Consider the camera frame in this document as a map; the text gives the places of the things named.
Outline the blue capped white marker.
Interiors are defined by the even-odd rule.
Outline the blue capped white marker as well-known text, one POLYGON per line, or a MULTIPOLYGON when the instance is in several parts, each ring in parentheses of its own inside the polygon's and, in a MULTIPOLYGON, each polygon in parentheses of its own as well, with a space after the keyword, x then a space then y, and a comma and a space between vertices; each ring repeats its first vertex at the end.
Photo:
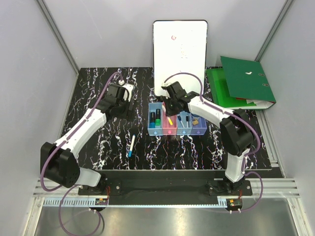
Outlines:
POLYGON ((178 118, 178 120, 179 120, 179 122, 180 122, 180 124, 181 124, 182 128, 185 128, 185 125, 184 125, 184 123, 183 123, 183 121, 182 121, 181 116, 180 116, 180 115, 178 115, 178 116, 177 116, 177 118, 178 118))

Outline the yellow capped white marker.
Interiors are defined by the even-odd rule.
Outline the yellow capped white marker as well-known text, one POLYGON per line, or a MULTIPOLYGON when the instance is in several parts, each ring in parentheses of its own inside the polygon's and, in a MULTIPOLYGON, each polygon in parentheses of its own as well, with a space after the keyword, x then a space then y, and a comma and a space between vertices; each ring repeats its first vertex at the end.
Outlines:
POLYGON ((169 124, 170 124, 170 125, 173 125, 173 122, 172 122, 171 118, 170 118, 170 117, 167 117, 167 119, 168 119, 169 124))

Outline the green capped black highlighter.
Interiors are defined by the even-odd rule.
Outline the green capped black highlighter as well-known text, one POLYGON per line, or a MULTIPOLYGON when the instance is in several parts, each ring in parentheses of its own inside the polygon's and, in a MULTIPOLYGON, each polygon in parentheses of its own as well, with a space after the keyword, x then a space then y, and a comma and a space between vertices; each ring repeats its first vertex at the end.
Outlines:
POLYGON ((160 109, 156 109, 155 124, 156 124, 156 126, 160 126, 160 124, 161 124, 161 112, 160 112, 160 109))

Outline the pink plastic bin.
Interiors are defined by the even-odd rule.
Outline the pink plastic bin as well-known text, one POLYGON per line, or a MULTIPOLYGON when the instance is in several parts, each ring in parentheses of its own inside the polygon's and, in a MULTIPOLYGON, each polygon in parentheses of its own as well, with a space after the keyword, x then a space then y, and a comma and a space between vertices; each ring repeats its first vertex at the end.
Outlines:
POLYGON ((162 103, 162 132, 163 135, 176 135, 177 134, 177 117, 171 116, 173 125, 170 125, 165 114, 165 105, 162 103))

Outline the light blue bin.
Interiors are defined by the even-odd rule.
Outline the light blue bin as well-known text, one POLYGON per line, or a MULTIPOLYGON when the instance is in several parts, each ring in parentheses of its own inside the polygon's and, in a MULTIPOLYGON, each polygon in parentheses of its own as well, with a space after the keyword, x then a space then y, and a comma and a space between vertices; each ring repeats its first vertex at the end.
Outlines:
POLYGON ((160 102, 149 103, 147 128, 148 128, 148 133, 149 133, 150 136, 162 136, 163 135, 163 132, 162 132, 162 103, 160 103, 160 102), (155 126, 154 129, 151 129, 151 128, 149 128, 150 112, 155 112, 156 113, 156 109, 160 109, 160 112, 161 112, 161 124, 160 124, 160 126, 155 126))
POLYGON ((177 135, 190 135, 192 131, 191 114, 181 111, 177 116, 177 135))

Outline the blue capped black highlighter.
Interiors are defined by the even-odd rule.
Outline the blue capped black highlighter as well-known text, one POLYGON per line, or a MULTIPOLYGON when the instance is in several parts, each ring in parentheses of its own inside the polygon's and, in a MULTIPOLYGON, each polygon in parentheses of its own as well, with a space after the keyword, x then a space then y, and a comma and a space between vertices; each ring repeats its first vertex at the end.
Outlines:
POLYGON ((150 124, 149 128, 154 129, 156 125, 156 115, 155 112, 150 112, 150 124))

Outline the cyan capped white marker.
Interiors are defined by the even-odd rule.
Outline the cyan capped white marker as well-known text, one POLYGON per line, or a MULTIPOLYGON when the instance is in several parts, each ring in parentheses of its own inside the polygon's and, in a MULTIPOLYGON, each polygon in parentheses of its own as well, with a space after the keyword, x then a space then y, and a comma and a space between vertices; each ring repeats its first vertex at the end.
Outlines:
POLYGON ((129 151, 128 151, 128 158, 130 158, 132 156, 135 138, 136 138, 136 135, 133 135, 132 139, 131 139, 131 143, 130 143, 130 148, 129 148, 129 151))

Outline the purple plastic bin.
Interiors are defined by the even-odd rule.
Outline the purple plastic bin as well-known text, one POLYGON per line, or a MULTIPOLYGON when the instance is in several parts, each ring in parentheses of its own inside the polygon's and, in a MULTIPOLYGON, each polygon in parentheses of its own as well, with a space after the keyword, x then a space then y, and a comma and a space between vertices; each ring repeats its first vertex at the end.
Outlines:
POLYGON ((204 135, 207 130, 207 124, 206 120, 202 117, 195 118, 191 116, 191 135, 196 136, 196 135, 204 135), (198 125, 193 125, 192 122, 194 120, 197 120, 199 122, 198 125))

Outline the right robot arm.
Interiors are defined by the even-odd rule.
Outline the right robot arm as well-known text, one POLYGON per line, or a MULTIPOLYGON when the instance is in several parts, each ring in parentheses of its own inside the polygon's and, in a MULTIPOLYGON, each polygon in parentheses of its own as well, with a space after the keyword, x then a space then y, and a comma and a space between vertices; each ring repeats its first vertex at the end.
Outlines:
POLYGON ((228 155, 221 188, 229 195, 236 194, 245 180, 245 163, 252 143, 258 139, 245 110, 220 107, 204 99, 202 94, 186 92, 179 82, 163 83, 162 89, 168 93, 163 99, 168 116, 185 111, 220 128, 222 146, 228 155))

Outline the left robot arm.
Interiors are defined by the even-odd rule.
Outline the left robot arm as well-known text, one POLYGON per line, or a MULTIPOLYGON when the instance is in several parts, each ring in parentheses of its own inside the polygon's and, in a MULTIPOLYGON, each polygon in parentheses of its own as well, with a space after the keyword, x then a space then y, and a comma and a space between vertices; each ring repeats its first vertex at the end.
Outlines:
POLYGON ((45 142, 42 145, 40 182, 45 191, 50 191, 44 185, 45 178, 66 188, 88 186, 97 195, 106 190, 106 178, 95 170, 79 167, 76 159, 86 142, 109 120, 130 118, 134 106, 133 92, 131 84, 110 84, 95 105, 87 109, 65 135, 54 143, 45 142))

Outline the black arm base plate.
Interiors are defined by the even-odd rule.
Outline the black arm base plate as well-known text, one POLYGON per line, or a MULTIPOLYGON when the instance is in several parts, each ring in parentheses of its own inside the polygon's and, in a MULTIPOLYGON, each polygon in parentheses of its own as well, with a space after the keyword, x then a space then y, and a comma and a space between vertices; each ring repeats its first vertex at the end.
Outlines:
POLYGON ((211 206, 218 197, 251 196, 248 180, 227 190, 223 171, 105 171, 111 207, 211 206))

